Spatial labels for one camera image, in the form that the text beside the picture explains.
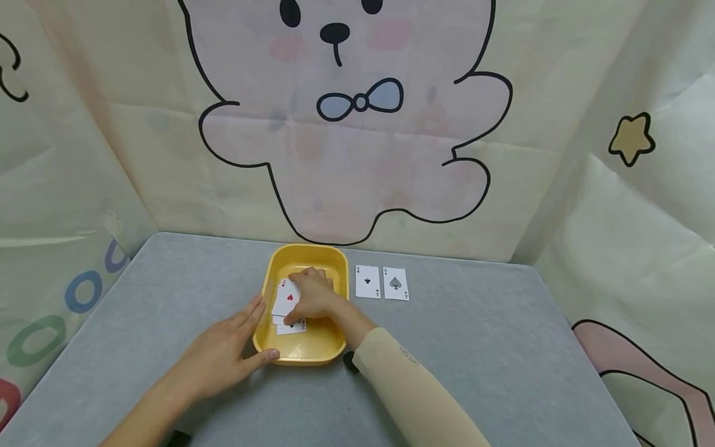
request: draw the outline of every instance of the cream fabric backdrop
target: cream fabric backdrop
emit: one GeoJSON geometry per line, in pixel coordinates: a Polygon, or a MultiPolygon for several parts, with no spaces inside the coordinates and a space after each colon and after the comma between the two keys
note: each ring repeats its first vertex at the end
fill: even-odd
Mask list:
{"type": "Polygon", "coordinates": [[[156,227],[53,39],[0,10],[1,430],[156,227]]]}
{"type": "Polygon", "coordinates": [[[709,0],[649,2],[514,257],[644,445],[715,446],[714,21],[709,0]],[[642,112],[656,148],[627,167],[608,148],[642,112]]]}
{"type": "MultiPolygon", "coordinates": [[[[535,263],[573,323],[618,331],[576,328],[599,370],[621,362],[671,391],[605,376],[634,430],[658,447],[713,446],[703,411],[715,387],[713,4],[496,5],[479,70],[511,81],[513,103],[496,131],[459,149],[490,170],[483,204],[445,224],[388,213],[357,247],[535,263]],[[656,149],[627,167],[608,147],[621,118],[642,112],[656,149]],[[622,355],[604,358],[603,349],[622,355]]],[[[0,94],[0,135],[10,141],[0,197],[16,216],[4,217],[0,234],[9,284],[0,318],[12,319],[0,327],[5,352],[21,326],[47,315],[63,317],[65,343],[88,315],[71,309],[96,301],[96,276],[80,277],[74,307],[63,301],[68,286],[92,270],[106,291],[123,259],[112,237],[132,254],[155,231],[152,218],[166,231],[300,241],[265,167],[230,166],[204,146],[198,117],[217,98],[191,56],[178,1],[7,0],[0,11],[0,34],[22,55],[8,69],[11,51],[0,50],[2,79],[30,93],[22,103],[0,94]],[[24,262],[39,259],[43,272],[63,262],[28,281],[24,262]]],[[[41,351],[56,332],[38,330],[21,348],[41,351]]],[[[59,349],[33,366],[0,363],[0,378],[25,396],[59,349]]]]}
{"type": "MultiPolygon", "coordinates": [[[[198,116],[217,98],[191,58],[178,1],[25,4],[92,98],[96,123],[160,229],[300,241],[264,167],[230,166],[203,145],[198,116]]],[[[358,247],[509,260],[643,4],[499,1],[479,69],[511,80],[513,103],[494,133],[459,151],[491,171],[484,203],[439,225],[388,213],[358,247]]]]}

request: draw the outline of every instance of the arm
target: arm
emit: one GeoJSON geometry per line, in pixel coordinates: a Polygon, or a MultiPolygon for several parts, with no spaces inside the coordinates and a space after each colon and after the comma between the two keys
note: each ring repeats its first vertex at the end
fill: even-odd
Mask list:
{"type": "Polygon", "coordinates": [[[256,295],[236,315],[206,329],[99,447],[155,447],[193,404],[239,383],[279,357],[275,349],[241,358],[265,303],[256,295]]]}
{"type": "Polygon", "coordinates": [[[188,408],[188,400],[159,380],[99,447],[158,446],[188,408]]]}
{"type": "Polygon", "coordinates": [[[332,318],[355,349],[353,362],[412,447],[489,447],[437,379],[386,330],[334,293],[324,271],[307,269],[290,279],[297,283],[301,296],[285,322],[304,316],[332,318]]]}

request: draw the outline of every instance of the yellow plastic tray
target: yellow plastic tray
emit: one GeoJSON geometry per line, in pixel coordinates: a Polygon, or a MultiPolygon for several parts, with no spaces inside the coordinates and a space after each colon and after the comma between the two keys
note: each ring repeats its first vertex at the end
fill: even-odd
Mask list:
{"type": "Polygon", "coordinates": [[[275,348],[280,359],[275,365],[318,366],[329,363],[345,349],[345,336],[329,318],[309,319],[307,331],[298,334],[276,335],[271,309],[278,283],[290,273],[315,267],[325,270],[332,279],[335,292],[349,300],[350,287],[347,258],[337,248],[325,245],[290,244],[273,253],[263,281],[266,311],[253,334],[253,345],[258,352],[275,348]]]}

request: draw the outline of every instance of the beige arm sleeve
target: beige arm sleeve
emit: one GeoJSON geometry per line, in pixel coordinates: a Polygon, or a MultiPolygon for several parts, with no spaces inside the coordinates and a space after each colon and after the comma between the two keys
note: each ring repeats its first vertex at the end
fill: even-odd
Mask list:
{"type": "Polygon", "coordinates": [[[412,447],[490,447],[447,390],[386,330],[371,330],[353,363],[412,447]]]}

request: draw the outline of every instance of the bear nose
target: bear nose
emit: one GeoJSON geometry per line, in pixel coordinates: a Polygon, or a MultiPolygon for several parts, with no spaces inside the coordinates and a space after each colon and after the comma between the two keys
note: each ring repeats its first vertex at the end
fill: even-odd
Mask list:
{"type": "Polygon", "coordinates": [[[326,44],[337,45],[347,40],[350,28],[346,24],[327,24],[320,30],[320,38],[326,44]]]}

